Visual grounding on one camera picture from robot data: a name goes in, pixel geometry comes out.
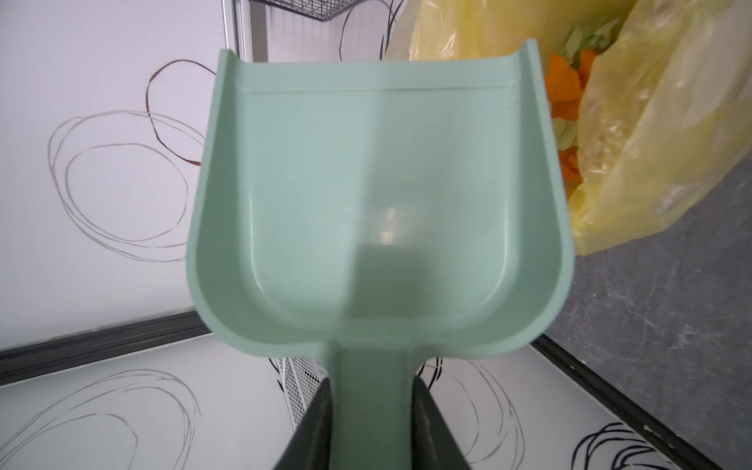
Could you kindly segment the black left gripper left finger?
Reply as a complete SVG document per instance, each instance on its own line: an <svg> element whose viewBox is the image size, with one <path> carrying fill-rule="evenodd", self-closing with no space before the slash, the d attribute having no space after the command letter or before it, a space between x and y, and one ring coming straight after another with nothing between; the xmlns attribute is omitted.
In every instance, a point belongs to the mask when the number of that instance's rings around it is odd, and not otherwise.
<svg viewBox="0 0 752 470"><path fill-rule="evenodd" d="M330 379L319 385L313 400L274 470L328 470L333 403Z"/></svg>

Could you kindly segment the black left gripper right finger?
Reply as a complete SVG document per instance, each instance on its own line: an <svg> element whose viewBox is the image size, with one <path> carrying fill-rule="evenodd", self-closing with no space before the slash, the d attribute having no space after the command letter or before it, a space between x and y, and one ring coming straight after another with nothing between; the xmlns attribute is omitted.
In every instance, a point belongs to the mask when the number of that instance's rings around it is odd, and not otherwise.
<svg viewBox="0 0 752 470"><path fill-rule="evenodd" d="M411 469L469 470L425 382L415 377L411 405Z"/></svg>

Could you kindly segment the green dustpan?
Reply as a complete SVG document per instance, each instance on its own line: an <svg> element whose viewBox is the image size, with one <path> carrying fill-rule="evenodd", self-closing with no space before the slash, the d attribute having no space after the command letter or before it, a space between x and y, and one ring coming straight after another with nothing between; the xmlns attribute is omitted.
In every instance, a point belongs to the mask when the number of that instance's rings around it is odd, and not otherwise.
<svg viewBox="0 0 752 470"><path fill-rule="evenodd" d="M219 55L190 294L228 346L324 366L332 468L409 468L421 364L529 345L574 258L533 39L439 62Z"/></svg>

